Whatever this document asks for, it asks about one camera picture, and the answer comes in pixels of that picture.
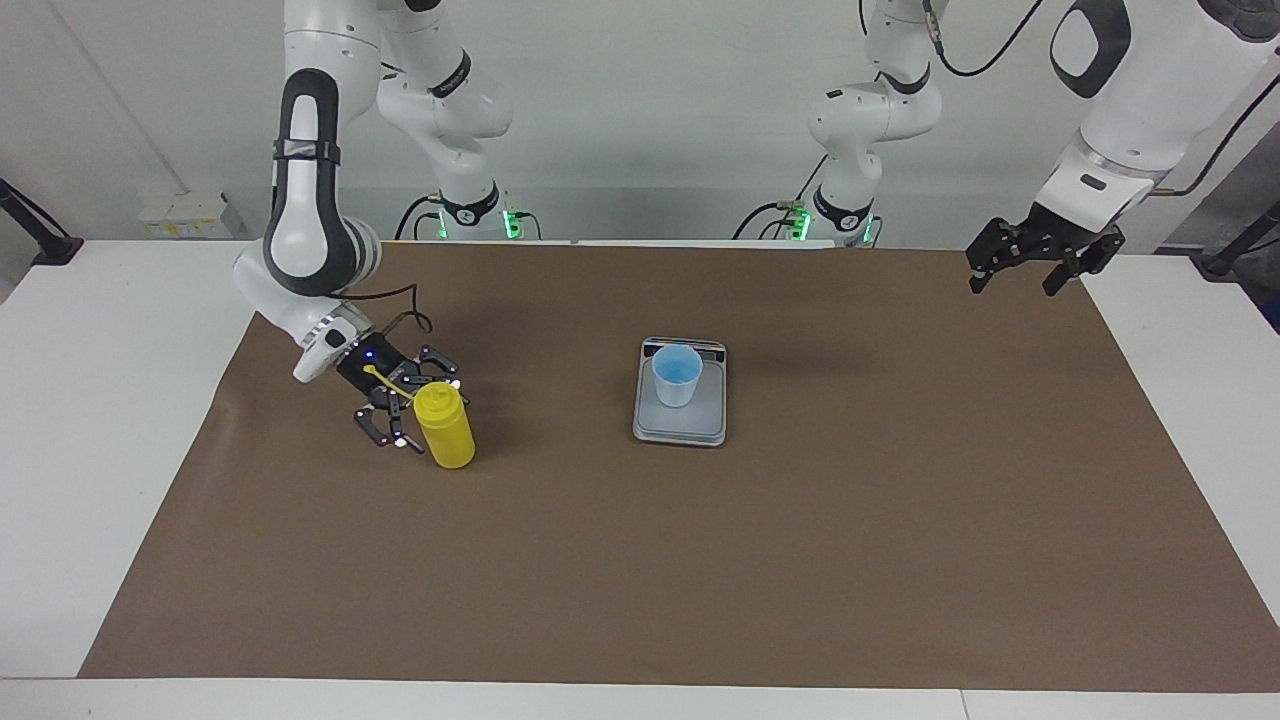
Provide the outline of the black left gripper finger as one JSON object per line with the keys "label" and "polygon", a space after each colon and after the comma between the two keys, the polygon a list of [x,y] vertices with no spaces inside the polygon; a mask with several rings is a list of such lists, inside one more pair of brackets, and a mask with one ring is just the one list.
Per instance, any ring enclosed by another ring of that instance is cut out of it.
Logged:
{"label": "black left gripper finger", "polygon": [[969,287],[982,293],[996,273],[1027,261],[1021,245],[1024,228],[1004,218],[992,218],[968,245],[965,259],[972,270]]}
{"label": "black left gripper finger", "polygon": [[1116,224],[1107,225],[1100,236],[1080,247],[1074,247],[1065,240],[1050,240],[1050,259],[1057,265],[1042,283],[1044,295],[1053,297],[1071,281],[1085,274],[1100,274],[1125,242],[1126,237]]}

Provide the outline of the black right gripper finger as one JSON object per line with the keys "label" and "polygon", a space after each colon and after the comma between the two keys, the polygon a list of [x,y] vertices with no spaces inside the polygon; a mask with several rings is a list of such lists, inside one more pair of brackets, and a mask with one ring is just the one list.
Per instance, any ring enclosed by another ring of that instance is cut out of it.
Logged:
{"label": "black right gripper finger", "polygon": [[371,391],[367,402],[355,410],[355,423],[378,447],[422,452],[424,447],[404,429],[408,409],[410,401],[394,391]]}
{"label": "black right gripper finger", "polygon": [[410,386],[424,387],[436,382],[461,387],[460,366],[439,348],[424,345],[410,361]]}

